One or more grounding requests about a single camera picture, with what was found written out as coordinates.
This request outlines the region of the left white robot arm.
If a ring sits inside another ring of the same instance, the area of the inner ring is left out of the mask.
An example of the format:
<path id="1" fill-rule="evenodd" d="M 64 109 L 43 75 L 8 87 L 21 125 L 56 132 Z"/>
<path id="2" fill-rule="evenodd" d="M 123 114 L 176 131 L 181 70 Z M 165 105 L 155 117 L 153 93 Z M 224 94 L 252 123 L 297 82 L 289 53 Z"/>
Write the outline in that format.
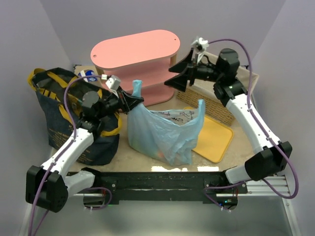
<path id="1" fill-rule="evenodd" d="M 95 91 L 83 95 L 83 111 L 73 133 L 62 147 L 41 166 L 31 166 L 26 174 L 26 202 L 59 212 L 68 198 L 93 186 L 97 173 L 83 169 L 68 176 L 69 168 L 91 146 L 104 128 L 103 118 L 118 110 L 125 114 L 144 102 L 118 88 L 107 98 Z"/>

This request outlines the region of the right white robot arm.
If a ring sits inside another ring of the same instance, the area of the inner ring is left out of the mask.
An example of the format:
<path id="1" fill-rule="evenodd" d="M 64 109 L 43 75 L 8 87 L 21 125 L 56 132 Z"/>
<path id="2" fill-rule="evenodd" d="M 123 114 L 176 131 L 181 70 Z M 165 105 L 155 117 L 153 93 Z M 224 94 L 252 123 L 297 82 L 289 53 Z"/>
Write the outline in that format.
<path id="1" fill-rule="evenodd" d="M 212 82 L 216 98 L 241 125 L 253 148 L 254 155 L 244 165 L 225 171 L 229 183 L 261 180 L 283 171 L 290 157 L 292 146 L 282 142 L 266 125 L 248 100 L 248 91 L 237 78 L 240 65 L 236 51 L 225 48 L 220 51 L 216 63 L 198 62 L 191 49 L 188 55 L 171 66 L 169 72 L 176 76 L 165 85 L 185 92 L 196 79 Z"/>

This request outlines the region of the blue plastic bag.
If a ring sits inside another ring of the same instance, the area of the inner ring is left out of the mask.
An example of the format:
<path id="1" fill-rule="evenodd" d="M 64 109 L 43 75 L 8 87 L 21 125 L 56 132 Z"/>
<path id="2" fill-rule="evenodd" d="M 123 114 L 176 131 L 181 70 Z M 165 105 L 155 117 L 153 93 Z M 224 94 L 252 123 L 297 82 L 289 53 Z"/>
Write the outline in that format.
<path id="1" fill-rule="evenodd" d="M 149 110 L 140 103 L 127 116 L 128 143 L 139 153 L 171 166 L 190 165 L 204 117 L 203 99 L 195 109 L 164 111 Z"/>

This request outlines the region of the dark denim tote bag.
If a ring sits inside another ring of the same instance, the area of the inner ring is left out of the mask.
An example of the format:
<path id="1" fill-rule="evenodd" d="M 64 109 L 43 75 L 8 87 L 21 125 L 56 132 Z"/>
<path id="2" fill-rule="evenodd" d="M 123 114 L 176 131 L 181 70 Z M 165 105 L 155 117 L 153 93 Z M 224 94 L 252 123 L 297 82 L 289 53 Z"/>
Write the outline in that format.
<path id="1" fill-rule="evenodd" d="M 48 143 L 59 149 L 78 127 L 85 93 L 95 91 L 100 98 L 107 98 L 110 92 L 81 79 L 63 68 L 34 69 L 28 76 L 28 84 L 35 91 L 38 102 L 45 114 Z M 119 145 L 122 118 L 118 112 L 102 119 L 104 129 L 100 136 L 77 159 L 90 166 L 109 164 Z"/>

